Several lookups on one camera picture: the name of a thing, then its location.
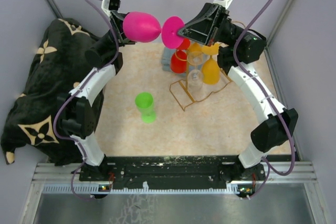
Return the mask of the orange plastic wine glass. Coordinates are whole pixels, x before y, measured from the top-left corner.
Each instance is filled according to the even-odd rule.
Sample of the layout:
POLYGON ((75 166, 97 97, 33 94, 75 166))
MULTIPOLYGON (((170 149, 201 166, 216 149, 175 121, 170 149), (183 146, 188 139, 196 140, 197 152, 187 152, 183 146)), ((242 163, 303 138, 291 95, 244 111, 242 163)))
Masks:
POLYGON ((200 44, 198 44, 197 42, 194 42, 192 43, 188 50, 187 50, 188 53, 193 53, 193 52, 202 52, 202 47, 200 44))

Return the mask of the pink plastic wine glass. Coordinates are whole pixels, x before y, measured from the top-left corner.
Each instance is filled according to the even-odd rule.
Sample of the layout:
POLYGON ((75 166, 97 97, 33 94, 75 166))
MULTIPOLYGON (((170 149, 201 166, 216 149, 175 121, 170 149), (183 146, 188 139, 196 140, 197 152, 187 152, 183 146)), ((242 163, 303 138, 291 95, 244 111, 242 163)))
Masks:
POLYGON ((135 42, 152 42, 161 37, 165 47, 178 48, 184 38, 178 31, 184 27, 184 22, 177 16, 169 17, 161 26, 153 15, 144 12, 130 12, 123 21, 123 32, 127 39, 135 42))

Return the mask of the red plastic wine glass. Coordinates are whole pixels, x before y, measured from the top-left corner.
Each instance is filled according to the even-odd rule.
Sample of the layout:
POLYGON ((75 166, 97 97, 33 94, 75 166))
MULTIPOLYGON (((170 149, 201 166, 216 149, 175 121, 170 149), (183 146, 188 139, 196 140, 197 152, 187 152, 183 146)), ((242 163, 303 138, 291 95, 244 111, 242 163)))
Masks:
POLYGON ((187 65, 187 53, 190 46, 190 40, 184 38, 183 42, 177 47, 175 53, 171 57, 170 68, 174 73, 184 73, 187 65))

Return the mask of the yellow plastic wine glass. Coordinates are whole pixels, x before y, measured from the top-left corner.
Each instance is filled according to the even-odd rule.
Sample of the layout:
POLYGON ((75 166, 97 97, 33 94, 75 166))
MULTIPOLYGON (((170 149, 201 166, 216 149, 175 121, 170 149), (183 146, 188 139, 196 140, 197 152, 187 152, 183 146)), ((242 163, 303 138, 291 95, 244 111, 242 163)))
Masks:
POLYGON ((202 53, 209 56, 209 59, 202 66, 202 73, 204 76, 204 83, 209 85, 216 84, 220 79, 220 69, 217 61, 213 59, 214 55, 218 54, 219 44, 212 46, 203 46, 202 53))

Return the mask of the clear glass wine glass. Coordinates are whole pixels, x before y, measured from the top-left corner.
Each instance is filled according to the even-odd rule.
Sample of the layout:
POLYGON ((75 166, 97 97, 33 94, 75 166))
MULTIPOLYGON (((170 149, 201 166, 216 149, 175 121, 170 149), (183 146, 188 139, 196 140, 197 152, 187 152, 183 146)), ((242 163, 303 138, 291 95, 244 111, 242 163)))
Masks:
POLYGON ((190 52, 187 55, 187 63, 187 90, 191 95, 197 95, 203 87, 204 75, 201 71, 204 63, 203 53, 201 51, 190 52))

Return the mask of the green plastic wine glass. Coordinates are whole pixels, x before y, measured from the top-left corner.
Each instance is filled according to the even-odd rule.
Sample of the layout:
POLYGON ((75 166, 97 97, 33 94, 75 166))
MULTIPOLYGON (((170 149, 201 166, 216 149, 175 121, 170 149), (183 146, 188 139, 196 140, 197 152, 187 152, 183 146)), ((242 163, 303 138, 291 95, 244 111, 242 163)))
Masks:
POLYGON ((135 98, 135 105, 141 113, 141 119, 145 123, 153 123, 156 119, 154 110, 154 98, 149 92, 139 93, 135 98))

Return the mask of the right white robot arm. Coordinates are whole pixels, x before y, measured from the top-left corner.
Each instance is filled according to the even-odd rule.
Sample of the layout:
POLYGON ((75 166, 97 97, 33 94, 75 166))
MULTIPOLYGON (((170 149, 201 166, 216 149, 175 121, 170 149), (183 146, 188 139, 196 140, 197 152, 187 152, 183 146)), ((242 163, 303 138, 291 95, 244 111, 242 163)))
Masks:
POLYGON ((237 84, 256 114, 259 125, 250 134, 251 143, 238 156, 235 175, 242 180, 248 179, 253 174, 253 166, 286 141, 290 143, 291 157, 294 158, 292 136, 298 113, 274 97, 253 66, 265 49, 265 37, 235 25, 229 18, 229 11, 217 3, 205 3, 177 33, 205 46, 216 42, 226 44, 215 51, 217 63, 237 84))

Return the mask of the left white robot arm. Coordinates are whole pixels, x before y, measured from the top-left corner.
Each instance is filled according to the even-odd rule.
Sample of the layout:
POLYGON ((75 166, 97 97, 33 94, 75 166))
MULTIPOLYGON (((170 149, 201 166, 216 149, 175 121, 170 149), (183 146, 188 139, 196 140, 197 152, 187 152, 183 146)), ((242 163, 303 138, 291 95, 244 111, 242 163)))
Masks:
POLYGON ((91 167, 91 175, 98 180, 106 179, 109 174, 109 167, 103 164, 105 154, 95 136, 103 90, 123 64, 122 53, 116 47, 134 44, 123 31, 127 14, 107 10, 103 15, 108 19, 109 30, 85 46, 83 56, 89 72, 77 87, 57 97, 58 111, 53 123, 55 135, 75 145, 83 164, 91 167))

